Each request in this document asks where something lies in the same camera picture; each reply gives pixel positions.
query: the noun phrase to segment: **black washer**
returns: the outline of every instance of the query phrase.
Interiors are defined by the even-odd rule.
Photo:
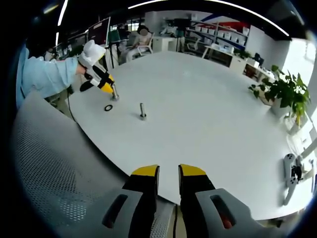
[[[113,108],[113,106],[109,104],[109,105],[105,106],[105,111],[109,112],[112,108]]]

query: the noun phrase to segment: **metal bolt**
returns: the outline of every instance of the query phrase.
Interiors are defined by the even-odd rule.
[[[116,87],[115,87],[115,84],[113,84],[113,85],[111,86],[111,88],[113,89],[112,100],[113,100],[113,101],[118,101],[118,100],[119,100],[119,95],[118,95],[118,93],[117,93],[117,89],[116,89]]]
[[[146,120],[147,118],[147,115],[145,114],[145,110],[144,110],[144,104],[143,103],[140,103],[140,109],[141,109],[141,120]]]

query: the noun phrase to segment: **round white table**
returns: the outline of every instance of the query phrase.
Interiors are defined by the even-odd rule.
[[[120,100],[93,87],[70,97],[86,135],[130,175],[160,165],[158,194],[180,203],[178,165],[203,169],[250,207],[256,220],[296,212],[309,203],[311,181],[296,187],[287,206],[282,158],[286,131],[269,107],[254,98],[253,80],[229,68],[182,53],[162,52],[110,72]],[[140,103],[147,120],[140,120]],[[113,109],[105,112],[106,105]]]

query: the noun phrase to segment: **ceiling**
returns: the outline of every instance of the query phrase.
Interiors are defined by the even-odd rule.
[[[62,23],[57,27],[64,0],[47,0],[49,4],[57,2],[59,6],[48,14],[42,14],[40,23],[36,27],[37,30],[33,32],[33,37],[31,38],[33,41],[36,40],[37,44],[47,48],[54,46],[56,32],[60,32],[59,42],[61,42],[66,40],[69,35],[84,32],[89,26],[97,23],[99,19],[103,19],[109,15],[112,16],[113,20],[123,21],[137,15],[143,15],[148,11],[183,9],[221,14],[257,26],[276,40],[290,39],[271,24],[251,13],[212,1],[187,0],[186,2],[180,2],[179,0],[167,0],[128,10],[129,6],[146,1],[118,0],[111,1],[110,3],[109,1],[100,0],[68,0]],[[305,30],[294,14],[296,11],[293,9],[294,11],[291,12],[292,5],[286,0],[262,0],[261,2],[246,0],[228,1],[270,19],[288,32],[292,38],[305,38]]]

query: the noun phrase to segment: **ceiling light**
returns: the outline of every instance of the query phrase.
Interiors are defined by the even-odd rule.
[[[147,1],[147,2],[144,2],[144,3],[136,4],[136,5],[134,5],[134,6],[130,6],[130,7],[128,7],[128,9],[132,9],[132,8],[137,7],[137,6],[142,6],[142,5],[145,5],[145,4],[154,3],[154,2],[158,2],[158,1],[167,1],[167,0],[153,0],[153,1]]]
[[[59,36],[59,32],[56,33],[56,40],[55,40],[55,45],[58,45],[58,36]]]
[[[60,12],[60,15],[59,15],[57,26],[61,25],[61,21],[63,20],[63,16],[64,16],[64,13],[65,13],[65,10],[66,10],[66,7],[67,7],[67,3],[68,3],[68,0],[65,0],[65,2],[63,4],[63,7],[61,8],[61,12]]]
[[[284,31],[282,28],[280,28],[274,22],[270,21],[269,19],[265,18],[264,16],[261,16],[260,14],[254,12],[254,11],[246,9],[245,7],[242,7],[242,6],[230,3],[230,2],[226,2],[226,1],[219,1],[219,0],[205,0],[205,1],[213,1],[213,2],[217,2],[217,3],[222,3],[222,4],[226,4],[226,5],[233,6],[233,7],[239,8],[241,10],[247,11],[247,12],[249,12],[249,13],[255,15],[255,16],[258,16],[259,18],[263,19],[264,21],[267,21],[271,25],[275,26],[278,30],[280,30],[283,34],[285,34],[286,36],[289,36],[289,34],[286,31]]]
[[[43,13],[48,14],[49,12],[53,11],[55,8],[57,8],[59,4],[56,4],[55,6],[47,7],[44,9]]]

